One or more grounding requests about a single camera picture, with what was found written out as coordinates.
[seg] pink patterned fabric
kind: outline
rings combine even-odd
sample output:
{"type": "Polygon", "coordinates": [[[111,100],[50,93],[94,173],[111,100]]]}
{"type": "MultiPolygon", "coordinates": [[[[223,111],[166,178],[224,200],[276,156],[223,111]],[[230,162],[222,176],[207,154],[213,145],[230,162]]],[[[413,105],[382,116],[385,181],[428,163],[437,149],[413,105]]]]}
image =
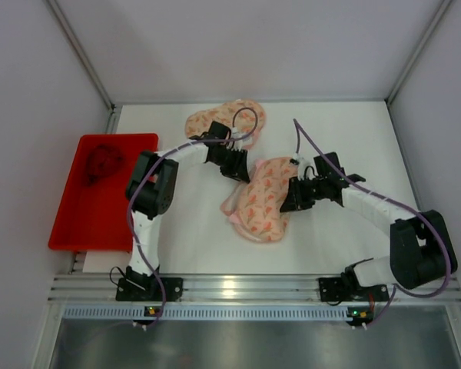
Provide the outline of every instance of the pink patterned fabric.
{"type": "Polygon", "coordinates": [[[297,175],[291,158],[258,161],[251,183],[240,184],[221,205],[236,231],[256,242],[279,241],[285,234],[289,214],[280,206],[287,196],[289,178],[297,175]]]}
{"type": "MultiPolygon", "coordinates": [[[[217,106],[216,108],[197,111],[186,120],[186,126],[184,128],[186,137],[189,138],[195,135],[199,136],[203,132],[208,131],[212,121],[218,121],[223,125],[232,128],[232,118],[234,117],[234,114],[237,110],[243,107],[252,108],[258,114],[258,124],[251,136],[252,140],[250,144],[244,146],[245,149],[251,148],[254,144],[256,144],[267,117],[263,107],[250,99],[229,101],[217,106]]],[[[256,118],[252,111],[244,110],[236,117],[235,125],[239,132],[249,132],[254,126],[255,119],[256,118]]]]}

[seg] white wall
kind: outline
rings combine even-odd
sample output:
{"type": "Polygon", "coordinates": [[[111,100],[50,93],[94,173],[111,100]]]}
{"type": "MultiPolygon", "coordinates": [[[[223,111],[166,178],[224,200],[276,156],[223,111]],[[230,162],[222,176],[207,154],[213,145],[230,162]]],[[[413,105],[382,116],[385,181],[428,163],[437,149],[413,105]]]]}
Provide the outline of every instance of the white wall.
{"type": "Polygon", "coordinates": [[[461,0],[400,92],[393,117],[423,208],[444,214],[461,284],[461,0]]]}
{"type": "Polygon", "coordinates": [[[440,0],[58,0],[116,102],[384,99],[440,0]]]}
{"type": "Polygon", "coordinates": [[[53,275],[48,238],[76,144],[107,113],[40,0],[0,1],[0,368],[28,367],[53,275]]]}

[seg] red plastic bin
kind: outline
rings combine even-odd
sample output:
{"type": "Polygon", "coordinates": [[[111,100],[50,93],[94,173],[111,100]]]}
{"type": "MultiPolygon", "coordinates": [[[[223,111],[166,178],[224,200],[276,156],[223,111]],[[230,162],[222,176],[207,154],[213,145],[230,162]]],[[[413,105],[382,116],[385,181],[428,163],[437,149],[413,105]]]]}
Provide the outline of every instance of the red plastic bin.
{"type": "Polygon", "coordinates": [[[139,154],[156,151],[158,136],[85,135],[77,147],[65,190],[56,214],[48,246],[69,251],[131,251],[131,234],[126,223],[128,200],[124,190],[139,154]],[[97,146],[113,145],[124,160],[113,175],[93,185],[85,183],[85,166],[97,146]]]}

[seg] metal corner post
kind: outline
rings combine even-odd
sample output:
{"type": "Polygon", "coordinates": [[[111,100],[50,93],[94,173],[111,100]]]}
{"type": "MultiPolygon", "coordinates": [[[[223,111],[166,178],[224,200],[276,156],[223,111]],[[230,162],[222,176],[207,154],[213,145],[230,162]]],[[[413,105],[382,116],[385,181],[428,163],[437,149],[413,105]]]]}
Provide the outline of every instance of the metal corner post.
{"type": "Polygon", "coordinates": [[[394,86],[391,88],[390,93],[386,97],[386,105],[388,109],[393,104],[401,88],[405,84],[413,69],[416,67],[420,56],[423,54],[423,51],[429,44],[429,41],[436,33],[436,30],[438,29],[441,21],[443,20],[452,3],[453,0],[441,0],[439,3],[437,10],[434,12],[433,17],[430,19],[428,25],[425,27],[422,36],[416,43],[415,48],[412,50],[410,57],[406,61],[406,64],[404,65],[400,75],[396,79],[394,86]]]}
{"type": "Polygon", "coordinates": [[[67,39],[72,50],[74,51],[75,55],[80,61],[83,69],[87,73],[87,76],[89,77],[95,89],[97,90],[99,96],[101,97],[101,100],[106,105],[106,108],[110,111],[114,110],[114,104],[111,98],[109,97],[108,92],[104,88],[101,79],[99,78],[97,72],[92,66],[92,63],[90,62],[84,48],[82,48],[82,45],[78,40],[77,35],[71,27],[70,22],[67,20],[65,13],[61,10],[60,5],[56,0],[44,0],[43,2],[46,4],[46,7],[50,11],[50,13],[55,17],[55,20],[57,21],[63,35],[67,39]]]}

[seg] black mounting bracket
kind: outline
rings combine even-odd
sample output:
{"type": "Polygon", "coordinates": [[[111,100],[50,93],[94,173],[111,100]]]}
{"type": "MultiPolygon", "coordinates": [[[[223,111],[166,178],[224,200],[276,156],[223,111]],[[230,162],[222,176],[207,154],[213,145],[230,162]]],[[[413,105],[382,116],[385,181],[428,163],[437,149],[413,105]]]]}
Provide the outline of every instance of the black mounting bracket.
{"type": "Polygon", "coordinates": [[[320,297],[322,302],[338,304],[342,302],[368,302],[370,296],[376,302],[388,301],[390,296],[385,284],[368,288],[354,288],[345,281],[345,277],[319,278],[320,297]]]}
{"type": "MultiPolygon", "coordinates": [[[[183,295],[183,278],[161,277],[166,301],[177,301],[183,295]]],[[[162,301],[161,286],[154,275],[148,277],[127,267],[126,275],[118,281],[116,301],[162,301]]]]}

